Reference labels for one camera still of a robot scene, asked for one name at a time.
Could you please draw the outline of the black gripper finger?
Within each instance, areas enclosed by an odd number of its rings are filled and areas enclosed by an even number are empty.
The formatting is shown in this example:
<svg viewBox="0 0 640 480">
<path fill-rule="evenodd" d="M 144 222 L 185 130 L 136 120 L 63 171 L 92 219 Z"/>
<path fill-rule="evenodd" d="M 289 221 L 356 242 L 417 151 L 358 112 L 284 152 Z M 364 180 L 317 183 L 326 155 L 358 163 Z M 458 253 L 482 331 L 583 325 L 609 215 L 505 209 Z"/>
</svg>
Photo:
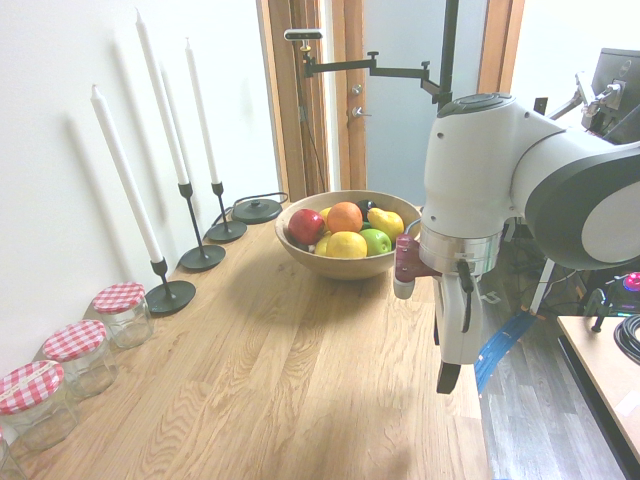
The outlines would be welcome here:
<svg viewBox="0 0 640 480">
<path fill-rule="evenodd" d="M 456 387 L 461 366 L 442 361 L 438 372 L 436 392 L 438 394 L 451 394 Z"/>
</svg>

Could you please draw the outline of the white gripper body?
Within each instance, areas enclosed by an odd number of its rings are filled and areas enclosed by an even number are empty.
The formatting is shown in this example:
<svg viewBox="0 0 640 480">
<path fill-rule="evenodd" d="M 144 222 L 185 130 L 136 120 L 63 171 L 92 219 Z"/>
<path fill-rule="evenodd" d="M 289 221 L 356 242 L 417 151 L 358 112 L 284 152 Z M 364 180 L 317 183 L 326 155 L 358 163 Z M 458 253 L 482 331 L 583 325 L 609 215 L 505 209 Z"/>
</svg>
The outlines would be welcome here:
<svg viewBox="0 0 640 480">
<path fill-rule="evenodd" d="M 483 307 L 476 279 L 471 301 L 459 277 L 443 274 L 436 279 L 436 323 L 441 359 L 448 364 L 473 364 L 482 347 Z"/>
</svg>

